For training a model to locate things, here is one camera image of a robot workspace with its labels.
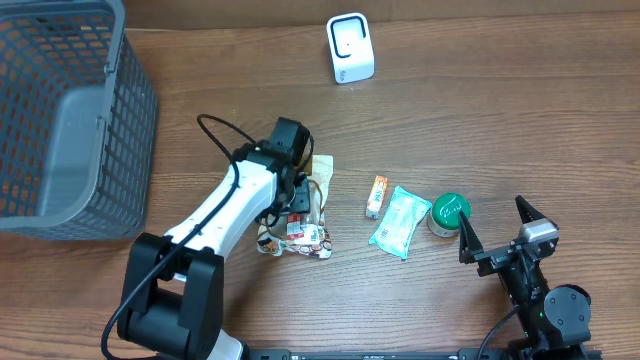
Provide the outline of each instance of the blue packet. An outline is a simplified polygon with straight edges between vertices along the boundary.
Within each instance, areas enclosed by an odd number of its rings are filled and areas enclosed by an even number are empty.
[[[369,244],[377,244],[389,254],[406,260],[413,232],[430,208],[431,202],[396,186],[384,218],[369,239]]]

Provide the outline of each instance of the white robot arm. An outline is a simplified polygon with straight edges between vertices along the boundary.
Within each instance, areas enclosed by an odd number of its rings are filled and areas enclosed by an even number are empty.
[[[224,263],[254,219],[277,217],[291,204],[309,138],[309,130],[300,123],[279,118],[268,140],[245,144],[233,153],[238,173],[230,166],[220,185],[184,222],[162,237],[147,233],[138,237],[125,275],[124,311],[117,318],[120,338],[171,359],[247,356],[243,344],[221,329]],[[236,176],[238,186],[223,204]],[[177,254],[175,259],[165,259],[169,253]],[[167,265],[145,283],[160,261]],[[158,279],[184,281],[183,295],[159,288]],[[134,291],[138,291],[135,300],[125,301]]]
[[[276,174],[267,170],[264,165],[246,160],[237,165],[240,171],[239,188],[222,211],[186,245],[187,248],[196,251],[204,247],[212,248],[216,254],[224,257],[225,262],[251,222],[271,206],[275,200],[278,185]],[[167,231],[165,236],[170,236],[175,244],[187,236],[229,192],[234,176],[233,168],[229,166],[224,180],[207,200],[187,220]],[[174,278],[181,281],[187,280],[187,277],[182,274],[175,274]],[[220,330],[218,340],[207,359],[240,360],[243,348],[240,341],[227,335],[224,330]]]

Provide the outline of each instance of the gray plastic basket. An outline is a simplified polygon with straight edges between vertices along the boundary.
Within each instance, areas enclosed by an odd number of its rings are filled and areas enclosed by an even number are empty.
[[[120,0],[0,4],[0,231],[142,228],[158,101],[124,23]]]

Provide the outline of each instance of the green lid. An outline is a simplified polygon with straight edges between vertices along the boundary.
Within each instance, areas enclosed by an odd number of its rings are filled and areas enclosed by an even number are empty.
[[[471,216],[471,206],[462,195],[447,193],[438,198],[431,208],[433,221],[447,230],[457,230],[458,213],[462,211],[467,217]]]

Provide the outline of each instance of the wooden table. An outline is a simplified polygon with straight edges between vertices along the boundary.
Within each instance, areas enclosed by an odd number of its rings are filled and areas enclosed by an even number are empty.
[[[589,345],[639,356],[640,13],[373,24],[371,34],[375,77],[337,86],[323,26],[129,33],[161,101],[148,231],[181,222],[226,172],[198,113],[256,138],[278,116],[297,119],[335,158],[333,257],[258,254],[250,228],[225,269],[225,329],[296,351],[478,346],[510,309],[497,277],[459,264],[457,240],[424,223],[407,261],[368,245],[379,221],[364,204],[382,174],[431,200],[464,194],[486,249],[517,234],[513,199],[524,195],[562,228],[542,265],[550,286],[593,297]],[[130,244],[3,235],[0,358],[100,358]],[[493,344],[519,336],[512,321]],[[148,354],[113,338],[121,356]]]

